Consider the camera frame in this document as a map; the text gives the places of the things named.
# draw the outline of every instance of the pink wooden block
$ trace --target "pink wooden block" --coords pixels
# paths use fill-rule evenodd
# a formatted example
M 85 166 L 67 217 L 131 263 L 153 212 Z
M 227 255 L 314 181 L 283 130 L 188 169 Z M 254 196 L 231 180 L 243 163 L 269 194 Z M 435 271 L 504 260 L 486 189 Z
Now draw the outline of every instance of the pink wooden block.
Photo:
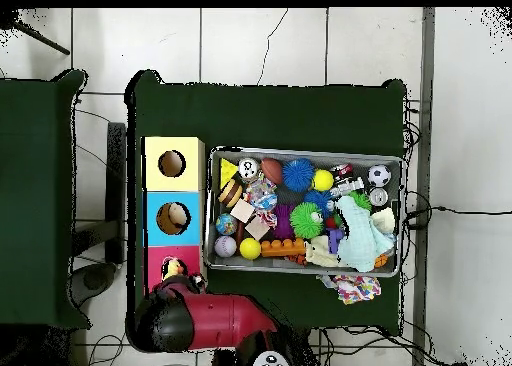
M 188 274 L 200 272 L 199 246 L 171 246 L 148 247 L 148 288 L 153 287 L 162 280 L 162 263 L 166 257 L 177 257 L 187 266 Z

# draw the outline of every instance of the gray plastic bin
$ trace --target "gray plastic bin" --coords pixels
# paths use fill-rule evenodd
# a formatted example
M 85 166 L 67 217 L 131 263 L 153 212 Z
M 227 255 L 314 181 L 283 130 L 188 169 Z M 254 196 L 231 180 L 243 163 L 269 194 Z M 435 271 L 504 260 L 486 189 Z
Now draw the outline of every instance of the gray plastic bin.
M 259 257 L 256 260 L 246 260 L 241 256 L 233 256 L 222 258 L 217 256 L 214 251 L 215 240 L 219 236 L 215 229 L 215 221 L 221 213 L 225 213 L 226 207 L 221 204 L 217 198 L 220 192 L 220 159 L 224 158 L 231 163 L 245 157 L 252 157 L 258 161 L 265 157 L 279 160 L 282 164 L 290 160 L 298 158 L 308 158 L 317 168 L 329 169 L 341 163 L 350 163 L 354 168 L 354 176 L 361 176 L 367 183 L 366 174 L 368 168 L 385 164 L 391 171 L 391 181 L 386 185 L 389 202 L 398 216 L 398 232 L 396 233 L 397 241 L 395 246 L 395 254 L 390 257 L 387 263 L 380 268 L 374 269 L 372 272 L 360 273 L 353 268 L 339 267 L 326 268 L 314 264 L 301 266 L 297 263 L 287 261 L 280 258 L 264 258 Z M 405 187 L 405 162 L 400 157 L 392 156 L 369 156 L 342 153 L 320 153 L 310 151 L 292 151 L 292 150 L 264 150 L 257 148 L 243 147 L 216 147 L 212 149 L 208 161 L 208 179 L 211 183 L 211 189 L 208 192 L 206 203 L 206 221 L 205 221 L 205 243 L 204 243 L 204 259 L 207 266 L 215 269 L 226 270 L 244 270 L 244 271 L 260 271 L 260 272 L 285 272 L 285 273 L 301 273 L 314 275 L 366 275 L 376 276 L 379 278 L 389 278 L 395 275 L 400 267 L 401 246 L 403 236 L 403 220 L 405 218 L 404 204 L 404 187 Z M 295 193 L 288 190 L 283 184 L 278 185 L 276 193 L 279 203 L 295 203 L 303 201 L 305 193 Z M 271 231 L 269 231 L 263 240 L 272 240 Z

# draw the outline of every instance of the yellow ball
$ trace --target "yellow ball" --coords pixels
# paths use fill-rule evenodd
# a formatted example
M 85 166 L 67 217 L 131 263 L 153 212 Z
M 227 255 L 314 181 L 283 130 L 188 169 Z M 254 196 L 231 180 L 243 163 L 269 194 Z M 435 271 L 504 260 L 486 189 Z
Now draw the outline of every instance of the yellow ball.
M 327 191 L 332 188 L 334 184 L 334 176 L 328 170 L 317 169 L 315 176 L 313 176 L 313 189 L 317 191 Z
M 261 245 L 254 238 L 246 238 L 240 243 L 240 254 L 247 260 L 254 260 L 261 254 Z

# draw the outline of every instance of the green tablecloth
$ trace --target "green tablecloth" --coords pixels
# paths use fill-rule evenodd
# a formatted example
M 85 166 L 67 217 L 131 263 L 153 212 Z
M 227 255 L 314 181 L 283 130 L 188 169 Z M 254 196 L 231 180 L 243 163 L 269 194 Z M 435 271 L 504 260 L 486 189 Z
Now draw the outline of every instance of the green tablecloth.
M 87 328 L 68 300 L 72 109 L 84 73 L 0 79 L 0 323 Z
M 126 90 L 132 142 L 129 157 L 135 160 L 132 169 L 138 181 L 134 199 L 141 198 L 141 163 L 140 143 L 136 142 L 136 149 L 133 143 L 142 136 L 198 137 L 206 144 L 206 154 L 218 145 L 403 154 L 405 91 L 398 80 L 385 87 L 307 88 L 172 85 L 159 80 L 156 72 L 139 72 Z M 141 220 L 138 202 L 137 222 Z M 138 303 L 142 296 L 139 229 L 136 237 L 136 265 L 131 267 L 136 294 L 130 297 Z M 399 275 L 379 281 L 382 295 L 344 306 L 336 292 L 313 275 L 208 270 L 211 291 L 251 295 L 283 323 L 297 327 L 380 325 L 396 334 Z

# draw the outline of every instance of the yellow wooden block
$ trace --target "yellow wooden block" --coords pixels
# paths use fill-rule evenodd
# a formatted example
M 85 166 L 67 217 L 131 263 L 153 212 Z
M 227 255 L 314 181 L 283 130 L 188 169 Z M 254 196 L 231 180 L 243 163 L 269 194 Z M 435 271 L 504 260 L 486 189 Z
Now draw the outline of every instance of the yellow wooden block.
M 195 137 L 144 137 L 148 191 L 200 191 L 205 188 L 204 143 Z

